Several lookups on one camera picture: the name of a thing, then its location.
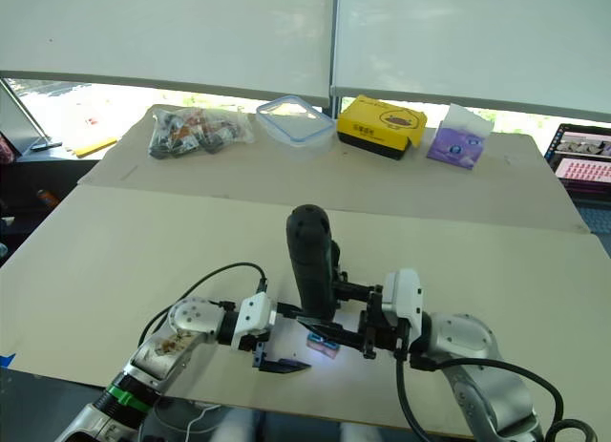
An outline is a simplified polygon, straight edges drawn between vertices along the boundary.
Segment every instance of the clear plastic lid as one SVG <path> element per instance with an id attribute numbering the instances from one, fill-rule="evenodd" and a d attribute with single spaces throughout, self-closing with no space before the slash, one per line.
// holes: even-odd
<path id="1" fill-rule="evenodd" d="M 333 119 L 316 111 L 298 96 L 287 95 L 257 108 L 257 116 L 272 136 L 285 143 L 307 145 L 334 130 Z"/>

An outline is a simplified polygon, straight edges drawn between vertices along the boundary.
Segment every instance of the black handle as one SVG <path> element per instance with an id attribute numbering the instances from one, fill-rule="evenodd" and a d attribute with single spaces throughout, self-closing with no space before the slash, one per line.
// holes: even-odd
<path id="1" fill-rule="evenodd" d="M 325 210 L 316 205 L 295 208 L 286 220 L 286 242 L 304 316 L 331 321 L 336 306 L 333 266 L 339 248 L 332 242 Z"/>

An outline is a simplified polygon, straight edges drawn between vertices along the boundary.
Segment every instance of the laptop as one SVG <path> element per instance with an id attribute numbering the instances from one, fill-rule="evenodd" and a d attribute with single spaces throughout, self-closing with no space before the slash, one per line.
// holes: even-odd
<path id="1" fill-rule="evenodd" d="M 595 234 L 611 234 L 611 129 L 560 124 L 545 159 Z"/>

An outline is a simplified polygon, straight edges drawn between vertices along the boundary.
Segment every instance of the yellow tissue box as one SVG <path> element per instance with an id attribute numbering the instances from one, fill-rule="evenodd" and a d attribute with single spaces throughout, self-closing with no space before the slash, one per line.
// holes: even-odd
<path id="1" fill-rule="evenodd" d="M 359 95 L 340 114 L 337 133 L 344 143 L 400 159 L 420 144 L 426 124 L 424 113 Z"/>

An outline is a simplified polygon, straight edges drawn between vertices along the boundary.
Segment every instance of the table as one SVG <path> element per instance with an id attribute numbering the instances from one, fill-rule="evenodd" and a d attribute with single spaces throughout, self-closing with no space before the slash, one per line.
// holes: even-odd
<path id="1" fill-rule="evenodd" d="M 0 76 L 328 104 L 333 0 L 3 2 Z"/>
<path id="2" fill-rule="evenodd" d="M 238 260 L 263 266 L 273 298 L 299 303 L 285 244 L 290 207 L 137 189 L 78 186 L 0 269 L 0 351 L 13 367 L 105 386 L 136 348 L 145 322 L 209 270 Z M 469 312 L 495 331 L 507 360 L 561 389 L 566 415 L 606 425 L 611 359 L 611 265 L 589 234 L 328 211 L 342 264 L 357 283 L 416 268 L 429 312 Z M 236 270 L 198 290 L 251 295 L 256 273 Z M 355 328 L 357 303 L 337 320 Z M 393 363 L 342 347 L 335 360 L 306 348 L 306 331 L 279 322 L 272 359 L 313 367 L 279 376 L 251 367 L 250 354 L 198 350 L 170 394 L 325 418 L 405 427 Z M 202 371 L 205 354 L 211 353 Z M 412 406 L 430 431 L 468 429 L 441 373 L 409 371 Z M 544 426 L 551 400 L 530 386 Z"/>
<path id="3" fill-rule="evenodd" d="M 608 1 L 338 0 L 331 91 L 608 122 Z"/>
<path id="4" fill-rule="evenodd" d="M 587 233 L 579 212 L 531 137 L 493 134 L 473 169 L 426 158 L 433 129 L 402 160 L 339 141 L 326 155 L 288 158 L 253 118 L 256 142 L 214 156 L 147 154 L 156 105 L 81 184 L 180 193 L 412 218 L 473 221 Z"/>

